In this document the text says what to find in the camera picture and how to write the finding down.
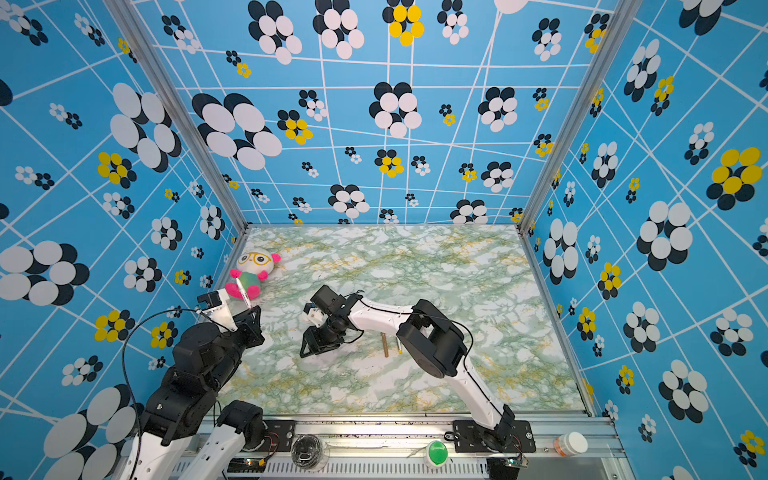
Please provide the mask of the white pink plush toy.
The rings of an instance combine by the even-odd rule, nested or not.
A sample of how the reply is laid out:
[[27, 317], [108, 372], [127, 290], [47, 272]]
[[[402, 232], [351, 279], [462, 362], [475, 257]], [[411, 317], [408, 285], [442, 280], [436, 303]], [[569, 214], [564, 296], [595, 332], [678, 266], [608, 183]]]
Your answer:
[[250, 300], [257, 299], [262, 290], [262, 284], [269, 278], [278, 263], [282, 260], [277, 253], [266, 250], [251, 250], [243, 252], [237, 259], [236, 266], [229, 272], [229, 281], [225, 290], [230, 297], [240, 299], [235, 278], [238, 271], [242, 273], [241, 282], [247, 289]]

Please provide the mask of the white orange bottle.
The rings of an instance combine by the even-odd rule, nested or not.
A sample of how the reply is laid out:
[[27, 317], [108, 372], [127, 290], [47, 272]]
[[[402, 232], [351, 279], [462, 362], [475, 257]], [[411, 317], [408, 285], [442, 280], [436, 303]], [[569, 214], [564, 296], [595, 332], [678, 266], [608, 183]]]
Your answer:
[[554, 441], [555, 451], [562, 457], [573, 457], [586, 453], [589, 449], [587, 438], [577, 431], [564, 433]]

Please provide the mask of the green push button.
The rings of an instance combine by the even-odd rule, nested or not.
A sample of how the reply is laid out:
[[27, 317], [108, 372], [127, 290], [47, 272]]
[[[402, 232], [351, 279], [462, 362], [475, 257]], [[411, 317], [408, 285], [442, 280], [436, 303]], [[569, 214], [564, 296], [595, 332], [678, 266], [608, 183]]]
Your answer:
[[449, 460], [449, 451], [443, 441], [434, 440], [425, 447], [423, 458], [429, 468], [442, 468]]

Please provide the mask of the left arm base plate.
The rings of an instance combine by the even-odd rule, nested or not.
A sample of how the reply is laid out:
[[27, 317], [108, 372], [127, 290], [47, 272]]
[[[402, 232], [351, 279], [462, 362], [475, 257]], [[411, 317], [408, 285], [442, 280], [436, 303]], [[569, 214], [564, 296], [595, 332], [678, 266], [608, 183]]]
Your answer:
[[294, 420], [260, 420], [245, 427], [246, 452], [289, 452], [296, 438]]

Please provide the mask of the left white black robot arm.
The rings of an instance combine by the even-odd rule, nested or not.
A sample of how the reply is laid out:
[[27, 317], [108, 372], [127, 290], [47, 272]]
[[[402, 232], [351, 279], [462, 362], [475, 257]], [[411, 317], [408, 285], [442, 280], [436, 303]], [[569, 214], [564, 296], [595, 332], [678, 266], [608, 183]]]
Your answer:
[[[136, 437], [116, 479], [168, 479], [239, 367], [245, 350], [264, 343], [261, 308], [254, 306], [226, 327], [211, 319], [187, 329], [173, 349], [174, 365], [137, 418]], [[236, 400], [222, 409], [183, 479], [219, 479], [243, 450], [270, 447], [263, 410]]]

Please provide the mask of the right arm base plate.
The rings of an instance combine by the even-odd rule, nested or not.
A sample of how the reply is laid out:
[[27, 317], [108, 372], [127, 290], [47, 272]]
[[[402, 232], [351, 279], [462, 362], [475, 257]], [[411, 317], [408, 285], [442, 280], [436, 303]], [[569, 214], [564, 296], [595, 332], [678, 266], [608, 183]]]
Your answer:
[[536, 442], [529, 422], [515, 420], [501, 432], [479, 426], [472, 420], [455, 420], [451, 433], [459, 453], [535, 453]]

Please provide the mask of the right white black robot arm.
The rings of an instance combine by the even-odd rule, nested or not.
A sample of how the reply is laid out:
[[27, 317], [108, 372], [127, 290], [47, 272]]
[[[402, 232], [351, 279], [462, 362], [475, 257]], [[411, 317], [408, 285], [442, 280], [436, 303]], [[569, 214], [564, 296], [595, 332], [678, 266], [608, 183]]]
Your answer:
[[324, 285], [304, 305], [303, 313], [311, 325], [302, 337], [302, 358], [340, 348], [349, 330], [394, 336], [423, 371], [451, 385], [489, 447], [499, 450], [510, 441], [515, 414], [494, 396], [472, 364], [472, 345], [465, 342], [471, 332], [431, 302], [386, 305], [361, 292], [343, 296]]

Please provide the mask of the aluminium front frame rail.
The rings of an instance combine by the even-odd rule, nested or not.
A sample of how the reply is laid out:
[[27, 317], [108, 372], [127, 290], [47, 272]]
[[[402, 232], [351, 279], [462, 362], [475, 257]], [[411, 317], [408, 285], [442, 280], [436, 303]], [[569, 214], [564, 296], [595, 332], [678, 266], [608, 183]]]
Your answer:
[[[264, 420], [267, 419], [294, 420], [296, 438], [313, 434], [325, 440], [329, 447], [347, 453], [377, 450], [383, 455], [416, 450], [433, 440], [455, 447], [452, 422], [472, 420], [467, 413], [267, 416]], [[572, 431], [580, 432], [588, 440], [589, 449], [582, 454], [584, 457], [626, 456], [613, 422], [604, 417], [590, 417], [579, 411], [524, 412], [515, 420], [527, 421], [532, 428], [537, 450], [524, 454], [527, 457], [557, 457], [555, 439]]]

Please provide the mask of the white pen brown tip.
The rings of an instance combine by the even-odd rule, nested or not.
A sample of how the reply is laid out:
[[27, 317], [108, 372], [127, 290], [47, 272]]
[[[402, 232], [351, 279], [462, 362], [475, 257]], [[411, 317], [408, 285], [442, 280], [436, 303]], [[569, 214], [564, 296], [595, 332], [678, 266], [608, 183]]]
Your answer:
[[252, 307], [252, 303], [248, 296], [247, 289], [244, 287], [244, 285], [241, 282], [241, 278], [242, 278], [242, 273], [238, 271], [238, 276], [235, 278], [235, 283], [236, 283], [238, 292], [240, 294], [241, 300], [244, 302], [246, 307], [250, 309]]

